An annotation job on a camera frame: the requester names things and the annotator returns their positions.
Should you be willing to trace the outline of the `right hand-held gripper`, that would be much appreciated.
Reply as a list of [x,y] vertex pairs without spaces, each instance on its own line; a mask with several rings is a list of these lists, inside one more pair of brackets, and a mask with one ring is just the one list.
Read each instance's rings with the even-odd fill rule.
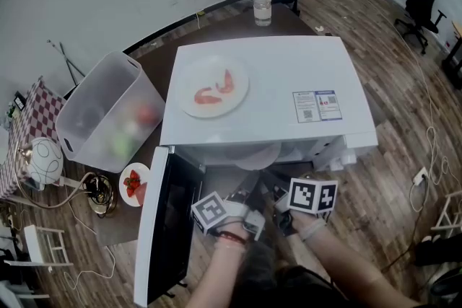
[[261,178],[274,199],[273,221],[284,236],[295,233],[291,210],[328,221],[336,203],[336,180],[290,178],[280,172],[262,170]]

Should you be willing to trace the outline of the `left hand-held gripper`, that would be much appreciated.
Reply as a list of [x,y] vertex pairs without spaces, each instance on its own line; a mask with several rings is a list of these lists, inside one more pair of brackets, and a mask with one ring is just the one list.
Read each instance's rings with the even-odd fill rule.
[[265,218],[252,210],[245,202],[254,191],[260,179],[259,171],[250,172],[235,191],[221,198],[214,191],[192,205],[192,217],[203,235],[215,232],[217,228],[229,222],[229,218],[243,223],[243,228],[253,235],[254,240],[261,236]]

